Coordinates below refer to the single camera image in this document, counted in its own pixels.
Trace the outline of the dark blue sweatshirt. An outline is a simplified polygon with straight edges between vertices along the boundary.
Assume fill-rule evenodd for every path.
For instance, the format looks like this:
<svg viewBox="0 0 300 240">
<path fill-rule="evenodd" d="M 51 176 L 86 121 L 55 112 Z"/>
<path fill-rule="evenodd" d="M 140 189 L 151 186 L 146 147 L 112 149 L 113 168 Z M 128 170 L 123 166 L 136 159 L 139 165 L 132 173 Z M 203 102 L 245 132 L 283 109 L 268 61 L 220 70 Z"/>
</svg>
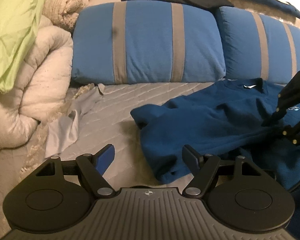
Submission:
<svg viewBox="0 0 300 240">
<path fill-rule="evenodd" d="M 189 174 L 181 157 L 184 145 L 226 160 L 244 155 L 275 172 L 277 181 L 292 192 L 296 210 L 288 231 L 300 239 L 300 146 L 282 135 L 285 126 L 300 120 L 300 105 L 277 125 L 263 125 L 275 112 L 281 89 L 261 78 L 223 80 L 161 106 L 133 109 L 142 152 L 155 178 L 169 184 Z"/>
</svg>

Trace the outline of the right blue striped pillow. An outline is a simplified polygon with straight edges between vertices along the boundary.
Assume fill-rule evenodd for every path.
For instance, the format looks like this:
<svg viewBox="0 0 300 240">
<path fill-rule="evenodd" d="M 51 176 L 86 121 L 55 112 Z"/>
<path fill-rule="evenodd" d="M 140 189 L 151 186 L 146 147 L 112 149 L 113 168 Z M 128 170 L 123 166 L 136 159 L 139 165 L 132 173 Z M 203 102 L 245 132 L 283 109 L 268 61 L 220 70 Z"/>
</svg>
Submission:
<svg viewBox="0 0 300 240">
<path fill-rule="evenodd" d="M 300 71 L 300 29 L 256 12 L 220 7 L 215 13 L 227 79 L 287 84 Z"/>
</svg>

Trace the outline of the blue striped pillow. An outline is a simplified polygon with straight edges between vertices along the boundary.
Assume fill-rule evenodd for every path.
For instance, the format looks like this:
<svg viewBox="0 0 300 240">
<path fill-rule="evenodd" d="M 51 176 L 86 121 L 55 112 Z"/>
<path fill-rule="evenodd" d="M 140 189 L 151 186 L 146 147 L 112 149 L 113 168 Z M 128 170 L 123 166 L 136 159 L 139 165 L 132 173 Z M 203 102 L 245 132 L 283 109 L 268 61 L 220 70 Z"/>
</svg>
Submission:
<svg viewBox="0 0 300 240">
<path fill-rule="evenodd" d="M 105 85 L 215 82 L 225 76 L 211 12 L 160 1 L 87 7 L 73 33 L 72 79 Z"/>
<path fill-rule="evenodd" d="M 220 7 L 215 13 L 227 79 L 287 84 L 300 71 L 300 29 L 256 12 Z"/>
</svg>

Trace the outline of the grey quilted bedspread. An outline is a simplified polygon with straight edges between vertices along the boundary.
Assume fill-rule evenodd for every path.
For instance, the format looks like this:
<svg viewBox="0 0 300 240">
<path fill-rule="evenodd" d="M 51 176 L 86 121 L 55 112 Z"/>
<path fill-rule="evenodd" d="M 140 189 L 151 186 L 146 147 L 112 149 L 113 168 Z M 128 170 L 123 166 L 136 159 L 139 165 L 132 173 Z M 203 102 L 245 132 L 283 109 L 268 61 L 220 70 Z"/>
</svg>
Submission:
<svg viewBox="0 0 300 240">
<path fill-rule="evenodd" d="M 23 147 L 0 152 L 0 238 L 4 239 L 290 239 L 285 230 L 252 235 L 232 230 L 215 220 L 197 200 L 180 192 L 191 180 L 184 176 L 160 185 L 140 147 L 139 129 L 130 111 L 147 103 L 163 104 L 171 98 L 206 87 L 205 83 L 144 83 L 99 85 L 97 103 L 79 123 L 78 140 L 63 151 L 62 160 L 95 153 L 107 144 L 115 147 L 114 162 L 105 172 L 118 197 L 98 202 L 83 222 L 54 235 L 11 230 L 2 211 L 8 192 L 44 160 L 41 129 Z"/>
</svg>

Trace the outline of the white padded duvet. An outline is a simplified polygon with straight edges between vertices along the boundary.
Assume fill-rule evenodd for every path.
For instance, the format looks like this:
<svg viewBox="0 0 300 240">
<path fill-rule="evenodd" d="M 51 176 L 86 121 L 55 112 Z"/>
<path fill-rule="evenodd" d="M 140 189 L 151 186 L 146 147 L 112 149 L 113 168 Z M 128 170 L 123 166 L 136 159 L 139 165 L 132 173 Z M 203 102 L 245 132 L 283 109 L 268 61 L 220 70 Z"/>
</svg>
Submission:
<svg viewBox="0 0 300 240">
<path fill-rule="evenodd" d="M 23 60 L 13 89 L 0 93 L 0 148 L 15 148 L 60 107 L 70 84 L 71 34 L 42 16 L 36 40 Z"/>
</svg>

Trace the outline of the left blue striped pillow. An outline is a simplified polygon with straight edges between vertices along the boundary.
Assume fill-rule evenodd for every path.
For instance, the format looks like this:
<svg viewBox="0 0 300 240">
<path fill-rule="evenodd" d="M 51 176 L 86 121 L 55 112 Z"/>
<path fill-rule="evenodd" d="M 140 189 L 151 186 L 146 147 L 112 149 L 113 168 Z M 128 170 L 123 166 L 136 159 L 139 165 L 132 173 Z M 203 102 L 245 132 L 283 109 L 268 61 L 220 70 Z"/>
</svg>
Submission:
<svg viewBox="0 0 300 240">
<path fill-rule="evenodd" d="M 211 12 L 160 1 L 87 7 L 73 33 L 72 79 L 105 85 L 215 82 L 225 76 Z"/>
</svg>

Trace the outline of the light green blanket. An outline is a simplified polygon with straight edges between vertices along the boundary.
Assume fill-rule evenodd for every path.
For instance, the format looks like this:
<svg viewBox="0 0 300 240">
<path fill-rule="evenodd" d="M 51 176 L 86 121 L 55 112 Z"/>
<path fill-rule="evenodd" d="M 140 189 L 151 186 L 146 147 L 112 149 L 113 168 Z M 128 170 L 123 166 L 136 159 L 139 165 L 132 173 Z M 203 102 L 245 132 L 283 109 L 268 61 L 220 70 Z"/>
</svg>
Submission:
<svg viewBox="0 0 300 240">
<path fill-rule="evenodd" d="M 45 0 L 0 0 L 0 92 L 13 86 L 20 64 L 33 45 Z"/>
</svg>

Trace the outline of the beige knitted blanket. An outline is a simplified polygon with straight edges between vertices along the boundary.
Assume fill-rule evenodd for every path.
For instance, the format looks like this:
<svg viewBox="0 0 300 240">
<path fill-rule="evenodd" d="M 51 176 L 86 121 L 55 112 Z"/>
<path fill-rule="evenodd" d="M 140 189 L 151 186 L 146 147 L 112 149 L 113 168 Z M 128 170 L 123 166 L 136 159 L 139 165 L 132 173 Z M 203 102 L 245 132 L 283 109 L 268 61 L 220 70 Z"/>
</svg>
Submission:
<svg viewBox="0 0 300 240">
<path fill-rule="evenodd" d="M 90 0 L 45 0 L 43 16 L 53 25 L 73 32 L 79 13 L 88 6 Z"/>
</svg>

